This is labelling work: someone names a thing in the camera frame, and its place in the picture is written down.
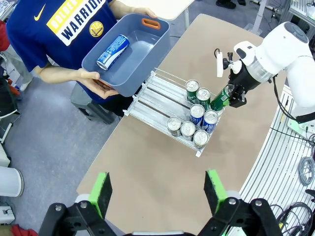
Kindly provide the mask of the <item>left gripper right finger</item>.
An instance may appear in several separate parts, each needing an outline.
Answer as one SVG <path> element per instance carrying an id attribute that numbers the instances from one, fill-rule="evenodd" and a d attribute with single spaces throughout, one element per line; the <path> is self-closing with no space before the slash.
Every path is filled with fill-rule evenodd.
<path id="1" fill-rule="evenodd" d="M 229 197 L 216 170 L 205 172 L 204 192 L 212 217 L 199 232 L 200 236 L 222 236 L 238 227 L 247 236 L 281 236 L 279 224 L 263 198 L 250 203 Z"/>

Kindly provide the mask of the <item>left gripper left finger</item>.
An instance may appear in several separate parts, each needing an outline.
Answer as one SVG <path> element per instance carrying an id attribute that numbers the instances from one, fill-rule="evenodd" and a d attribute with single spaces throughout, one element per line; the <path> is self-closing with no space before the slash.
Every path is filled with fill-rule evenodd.
<path id="1" fill-rule="evenodd" d="M 87 200 L 66 207 L 62 203 L 49 206 L 38 232 L 39 236 L 74 236 L 86 230 L 91 236 L 114 236 L 105 222 L 112 195 L 109 173 L 100 173 Z"/>

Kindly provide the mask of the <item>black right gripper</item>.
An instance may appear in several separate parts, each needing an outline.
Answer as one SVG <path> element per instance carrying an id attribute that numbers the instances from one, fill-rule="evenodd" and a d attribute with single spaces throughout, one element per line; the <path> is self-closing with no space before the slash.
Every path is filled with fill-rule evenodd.
<path id="1" fill-rule="evenodd" d="M 234 86 L 232 95 L 229 98 L 229 105 L 230 107 L 239 108 L 247 103 L 246 93 L 259 86 L 261 82 L 251 76 L 242 62 L 242 67 L 238 73 L 233 72 L 232 69 L 230 70 L 228 84 Z"/>

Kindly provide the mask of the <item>person's right hand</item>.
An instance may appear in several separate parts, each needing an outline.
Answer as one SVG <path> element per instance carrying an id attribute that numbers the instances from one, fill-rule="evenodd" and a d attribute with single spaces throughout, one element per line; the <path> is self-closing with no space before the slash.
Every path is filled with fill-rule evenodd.
<path id="1" fill-rule="evenodd" d="M 84 69 L 78 69 L 75 72 L 75 76 L 76 81 L 103 99 L 119 94 L 116 90 L 100 81 L 100 74 L 98 72 L 88 72 Z"/>

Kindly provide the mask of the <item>person's left hand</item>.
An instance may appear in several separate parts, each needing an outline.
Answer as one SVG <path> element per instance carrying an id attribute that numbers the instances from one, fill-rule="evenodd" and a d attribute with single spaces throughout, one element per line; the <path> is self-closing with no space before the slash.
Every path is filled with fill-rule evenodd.
<path id="1" fill-rule="evenodd" d="M 128 14 L 130 13 L 136 13 L 136 14 L 142 14 L 149 16 L 153 19 L 157 19 L 157 15 L 149 8 L 147 7 L 130 7 L 128 10 Z"/>

